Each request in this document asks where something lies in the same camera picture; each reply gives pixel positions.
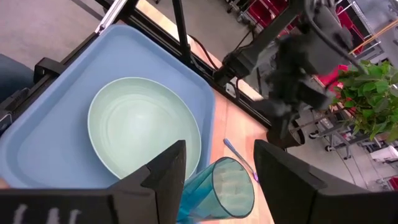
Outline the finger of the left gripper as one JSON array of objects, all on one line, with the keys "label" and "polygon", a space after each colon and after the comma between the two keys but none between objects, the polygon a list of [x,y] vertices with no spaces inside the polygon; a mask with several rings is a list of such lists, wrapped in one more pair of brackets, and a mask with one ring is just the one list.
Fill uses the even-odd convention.
[{"label": "finger of the left gripper", "polygon": [[275,119],[275,132],[279,139],[283,139],[286,136],[289,130],[289,124],[293,118],[293,113],[286,113],[285,115]]}]

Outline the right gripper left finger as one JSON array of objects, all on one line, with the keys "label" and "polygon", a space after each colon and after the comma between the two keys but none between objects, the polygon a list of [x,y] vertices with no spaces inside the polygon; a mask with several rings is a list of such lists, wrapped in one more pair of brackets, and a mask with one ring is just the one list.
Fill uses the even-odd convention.
[{"label": "right gripper left finger", "polygon": [[113,184],[113,223],[169,224],[177,213],[185,182],[186,142],[178,140],[138,170]]}]

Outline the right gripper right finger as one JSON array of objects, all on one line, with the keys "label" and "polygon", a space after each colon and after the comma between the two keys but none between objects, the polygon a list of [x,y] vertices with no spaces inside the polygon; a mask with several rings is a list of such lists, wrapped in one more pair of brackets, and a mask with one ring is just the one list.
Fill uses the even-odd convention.
[{"label": "right gripper right finger", "polygon": [[254,163],[275,223],[383,224],[391,193],[371,192],[257,139]]}]

